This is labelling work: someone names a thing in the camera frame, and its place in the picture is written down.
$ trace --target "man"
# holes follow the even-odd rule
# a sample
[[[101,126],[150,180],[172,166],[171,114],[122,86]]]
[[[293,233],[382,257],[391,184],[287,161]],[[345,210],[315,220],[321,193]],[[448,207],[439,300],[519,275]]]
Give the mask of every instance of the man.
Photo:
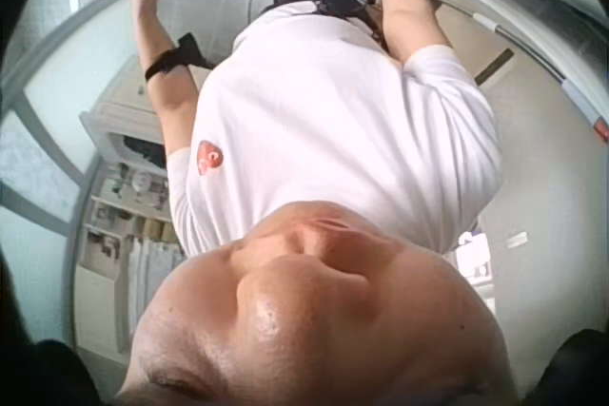
[[[273,1],[201,94],[184,66],[149,79],[191,259],[116,402],[511,404],[501,331],[438,255],[500,153],[432,6],[383,0],[380,37],[356,0]],[[156,2],[133,0],[144,71],[172,49]]]

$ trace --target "skin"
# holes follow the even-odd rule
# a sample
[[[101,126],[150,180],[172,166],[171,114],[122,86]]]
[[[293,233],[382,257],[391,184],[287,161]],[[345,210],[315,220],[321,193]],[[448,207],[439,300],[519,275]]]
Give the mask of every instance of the skin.
[[[133,0],[143,70],[173,47],[157,0]],[[383,0],[401,62],[448,45],[428,0]],[[148,93],[167,155],[190,147],[186,68]],[[117,403],[503,405],[515,399],[501,331],[437,254],[333,203],[292,203],[242,240],[185,262],[139,322]]]

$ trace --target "wrist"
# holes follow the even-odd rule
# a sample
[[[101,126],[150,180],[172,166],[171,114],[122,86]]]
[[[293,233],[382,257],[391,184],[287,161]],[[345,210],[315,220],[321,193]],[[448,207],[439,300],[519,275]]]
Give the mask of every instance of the wrist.
[[[157,19],[156,10],[151,9],[135,10],[133,16],[138,23],[155,21]]]

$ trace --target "red logo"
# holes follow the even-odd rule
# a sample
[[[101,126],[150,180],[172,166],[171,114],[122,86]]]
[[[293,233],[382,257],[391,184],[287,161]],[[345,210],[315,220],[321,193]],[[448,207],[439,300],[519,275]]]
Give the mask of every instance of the red logo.
[[[197,152],[197,168],[199,168],[199,175],[205,176],[210,168],[218,168],[222,165],[225,156],[222,153],[222,149],[218,146],[213,145],[210,142],[201,142],[199,145],[199,151]]]

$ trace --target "white t-shirt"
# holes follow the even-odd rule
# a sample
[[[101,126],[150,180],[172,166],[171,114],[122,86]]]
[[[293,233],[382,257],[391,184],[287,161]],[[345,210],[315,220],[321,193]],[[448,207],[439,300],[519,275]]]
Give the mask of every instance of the white t-shirt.
[[[189,256],[242,238],[287,203],[328,201],[439,253],[500,186],[493,114],[455,52],[405,66],[359,20],[266,13],[208,76],[191,148],[167,160]]]

